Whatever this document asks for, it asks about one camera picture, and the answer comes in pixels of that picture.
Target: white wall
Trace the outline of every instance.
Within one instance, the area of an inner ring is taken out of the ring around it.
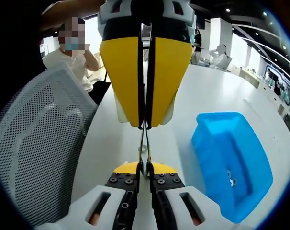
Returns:
[[[210,45],[209,50],[216,49],[220,44],[221,38],[221,23],[220,18],[211,18],[210,26]]]
[[[259,70],[260,60],[261,60],[260,54],[254,48],[251,48],[250,60],[249,60],[248,67],[250,69],[254,69],[255,72],[257,72]]]
[[[236,66],[244,66],[246,64],[248,44],[238,35],[233,34],[232,36],[232,49],[230,57],[232,58],[231,63]]]
[[[43,39],[43,43],[45,55],[59,48],[59,42],[57,37],[46,37]]]
[[[85,43],[89,43],[89,50],[95,54],[99,52],[102,38],[98,32],[97,17],[85,20]]]
[[[248,46],[245,67],[248,67],[249,66],[250,55],[251,55],[251,47]]]
[[[263,58],[260,57],[260,63],[259,63],[259,68],[257,70],[257,74],[260,76],[264,76],[267,65],[268,65],[267,62]]]
[[[227,54],[231,53],[232,47],[232,24],[221,19],[221,38],[220,44],[224,44],[227,47]]]

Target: white pillar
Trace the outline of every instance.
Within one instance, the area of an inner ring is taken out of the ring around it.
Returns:
[[[230,55],[232,43],[232,24],[221,18],[211,18],[209,49],[216,49],[219,44],[227,47],[227,55]]]
[[[248,46],[248,48],[247,48],[246,63],[245,63],[245,67],[246,68],[249,66],[250,56],[251,56],[251,46]]]

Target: office desk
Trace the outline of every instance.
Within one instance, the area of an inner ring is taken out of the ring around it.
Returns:
[[[191,146],[199,113],[237,111],[249,121],[267,154],[274,182],[255,210],[243,221],[257,226],[282,194],[290,177],[290,133],[274,106],[255,87],[231,73],[189,65],[175,99],[172,120],[150,130],[152,160],[177,169],[186,185],[202,188],[202,175]],[[89,128],[74,180],[72,200],[98,184],[113,169],[138,160],[141,131],[117,119],[112,87]],[[142,179],[136,223],[139,230],[156,229],[149,185]]]

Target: chair backrest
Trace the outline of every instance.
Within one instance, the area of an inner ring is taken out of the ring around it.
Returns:
[[[223,67],[223,70],[227,70],[227,68],[228,68],[228,66],[229,66],[231,61],[232,61],[232,58],[230,56],[227,56],[227,63]]]
[[[0,180],[34,226],[68,213],[81,148],[97,105],[61,64],[32,79],[0,116]]]

